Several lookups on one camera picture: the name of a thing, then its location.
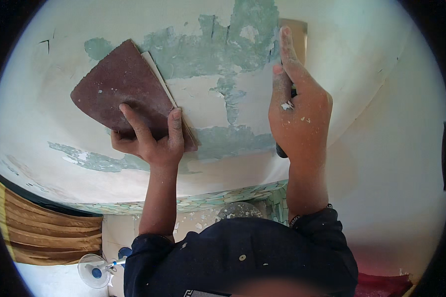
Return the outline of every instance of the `fingernail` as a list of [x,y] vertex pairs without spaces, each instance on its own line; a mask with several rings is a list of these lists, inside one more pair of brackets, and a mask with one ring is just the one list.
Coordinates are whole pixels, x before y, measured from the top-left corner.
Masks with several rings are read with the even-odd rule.
[[175,111],[173,112],[173,118],[175,120],[178,120],[181,117],[182,117],[182,109],[181,108],[176,108]]
[[288,26],[282,26],[281,30],[286,36],[289,36],[291,34],[291,29]]
[[275,75],[279,75],[282,72],[283,72],[283,69],[282,69],[282,65],[281,64],[276,64],[276,65],[273,66],[273,73]]

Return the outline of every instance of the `green paint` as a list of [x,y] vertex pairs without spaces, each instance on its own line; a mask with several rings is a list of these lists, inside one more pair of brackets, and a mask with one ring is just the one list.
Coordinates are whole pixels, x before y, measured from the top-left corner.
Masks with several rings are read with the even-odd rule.
[[221,159],[250,151],[269,151],[275,146],[271,134],[254,135],[244,125],[192,129],[201,146],[193,154],[198,160]]
[[[168,27],[146,35],[138,48],[149,51],[164,79],[190,78],[201,75],[223,75],[217,90],[224,95],[228,122],[236,124],[238,102],[246,93],[235,88],[233,66],[241,72],[262,69],[278,58],[276,37],[279,11],[274,0],[236,0],[230,26],[218,23],[215,15],[200,15],[201,36],[177,35]],[[258,30],[255,41],[241,37],[242,28]],[[104,58],[114,47],[107,40],[94,38],[86,41],[85,50],[96,60]]]
[[91,59],[101,61],[107,56],[115,47],[104,38],[89,39],[84,43],[84,50]]
[[[150,52],[164,79],[216,74],[224,76],[211,90],[223,94],[231,125],[192,129],[201,146],[197,152],[184,155],[180,173],[194,173],[187,168],[187,163],[191,160],[221,159],[225,156],[237,156],[245,151],[267,151],[274,147],[271,134],[255,136],[250,127],[236,126],[238,103],[244,100],[246,93],[236,88],[237,73],[234,66],[241,67],[242,73],[252,72],[279,59],[278,17],[274,0],[236,0],[228,27],[221,26],[215,15],[200,15],[198,21],[201,36],[178,35],[173,27],[168,27],[144,36],[140,44],[134,40],[141,52]],[[254,43],[240,36],[242,28],[246,26],[254,27],[259,33],[254,37]],[[101,60],[114,48],[102,38],[90,39],[84,45],[86,52],[95,60]],[[64,152],[70,158],[76,158],[67,151]],[[148,171],[148,164],[138,158],[129,159],[126,155],[120,160],[107,161],[111,158],[95,155],[91,161],[93,164],[81,164],[83,160],[73,160],[79,166],[94,170],[107,168],[108,171],[119,172],[121,169],[133,168]]]
[[[150,165],[144,160],[134,155],[126,153],[122,159],[114,159],[100,153],[82,151],[72,146],[61,145],[48,141],[50,148],[66,153],[66,157],[70,161],[80,167],[103,172],[120,172],[123,169],[138,169],[150,171]],[[191,172],[188,170],[187,163],[189,158],[182,158],[178,173],[192,174],[199,172]]]

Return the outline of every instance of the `finger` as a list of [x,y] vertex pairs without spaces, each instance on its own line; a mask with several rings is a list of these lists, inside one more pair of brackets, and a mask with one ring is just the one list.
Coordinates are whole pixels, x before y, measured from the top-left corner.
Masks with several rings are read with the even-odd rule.
[[307,79],[312,79],[312,77],[297,58],[294,44],[292,43],[291,29],[289,27],[283,26],[280,28],[279,44],[282,66],[291,81],[296,85],[296,89],[299,90],[303,88]]
[[138,148],[136,140],[122,138],[116,131],[111,131],[111,145],[114,150],[135,154]]
[[273,95],[271,104],[281,105],[291,100],[292,82],[281,64],[273,66]]
[[150,132],[149,127],[139,118],[139,116],[132,110],[132,108],[127,104],[120,104],[119,109],[124,114],[125,118],[131,124],[134,129],[137,140],[144,144],[155,144],[156,141]]
[[172,110],[167,118],[168,122],[168,142],[170,147],[175,149],[183,147],[184,134],[182,132],[182,110],[176,108]]

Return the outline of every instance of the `dark blue shirt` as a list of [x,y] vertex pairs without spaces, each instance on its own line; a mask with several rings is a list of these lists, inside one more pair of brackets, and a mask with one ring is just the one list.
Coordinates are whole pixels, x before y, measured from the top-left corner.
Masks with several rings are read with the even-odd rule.
[[357,276],[337,212],[327,207],[293,220],[290,228],[234,218],[189,232],[175,244],[160,235],[139,235],[125,263],[124,292],[183,297],[189,290],[221,292],[252,278],[286,277],[348,297]]

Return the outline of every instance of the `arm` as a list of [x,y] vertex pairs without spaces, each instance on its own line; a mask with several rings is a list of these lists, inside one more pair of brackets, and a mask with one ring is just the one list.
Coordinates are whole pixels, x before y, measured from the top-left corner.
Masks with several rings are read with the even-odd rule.
[[[286,200],[292,220],[320,211],[329,202],[325,159],[332,97],[297,59],[288,27],[281,28],[279,40],[282,65],[273,67],[268,116],[273,137],[291,162]],[[291,99],[292,83],[297,96]],[[293,108],[284,110],[281,104],[288,101]]]
[[127,105],[121,104],[120,110],[136,132],[137,139],[120,137],[113,131],[113,148],[131,153],[150,165],[150,179],[139,224],[139,234],[162,235],[174,242],[173,228],[177,216],[176,183],[178,163],[184,153],[182,134],[182,110],[176,108],[168,116],[169,136],[156,141],[149,128]]

